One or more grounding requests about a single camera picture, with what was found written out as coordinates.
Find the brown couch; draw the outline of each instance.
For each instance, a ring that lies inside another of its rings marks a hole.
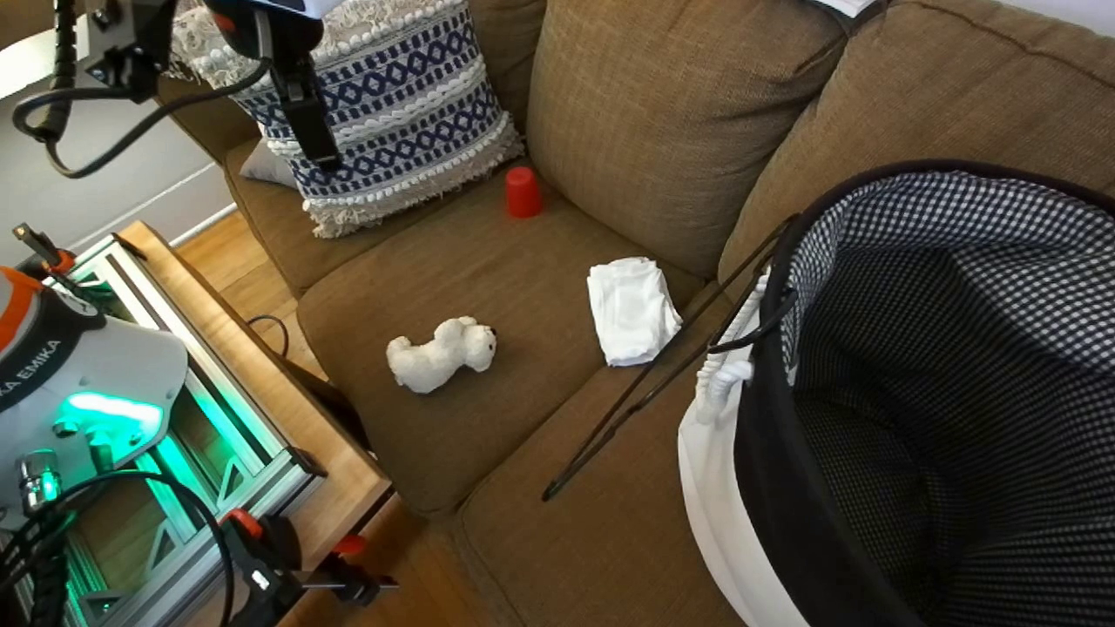
[[[685,368],[556,499],[548,479],[631,385],[603,366],[587,270],[649,254],[681,310],[827,187],[898,160],[988,160],[1115,196],[1115,43],[995,0],[896,0],[852,23],[809,0],[473,0],[488,75],[548,180],[510,219],[501,176],[341,241],[289,187],[237,175],[256,135],[194,132],[300,298],[304,335],[408,507],[438,521],[492,622],[735,622],[694,548],[675,421]],[[726,322],[688,322],[644,397]],[[433,397],[395,335],[488,322],[492,373]]]

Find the white toy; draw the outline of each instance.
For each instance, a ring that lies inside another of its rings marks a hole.
[[[496,358],[496,332],[478,318],[450,318],[433,341],[413,346],[403,335],[387,341],[387,366],[413,395],[438,391],[462,366],[486,373]]]

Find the wooden floor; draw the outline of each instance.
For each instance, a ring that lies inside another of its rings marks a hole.
[[[284,347],[284,328],[289,332],[289,358],[311,373],[320,373],[293,318],[293,297],[269,263],[258,241],[247,233],[240,212],[214,223],[200,238],[186,241],[178,254],[233,308],[246,322],[256,322],[261,341]],[[492,622],[448,544],[442,532],[408,517],[398,500],[364,529],[364,569],[398,578],[367,611],[350,611],[325,597],[314,604],[320,622],[372,622],[372,627],[472,627]]]

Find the patterned pillow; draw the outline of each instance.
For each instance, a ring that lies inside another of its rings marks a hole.
[[[206,6],[178,15],[176,51],[211,83],[250,73]],[[293,165],[316,238],[341,238],[413,210],[524,151],[496,100],[463,0],[350,0],[314,47],[344,168],[320,175],[293,139],[273,79],[233,100],[269,151]]]

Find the black mesh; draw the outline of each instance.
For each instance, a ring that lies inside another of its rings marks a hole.
[[[820,210],[787,290],[794,412],[758,425],[797,421],[846,549],[927,622],[1115,622],[1111,212],[896,175]]]

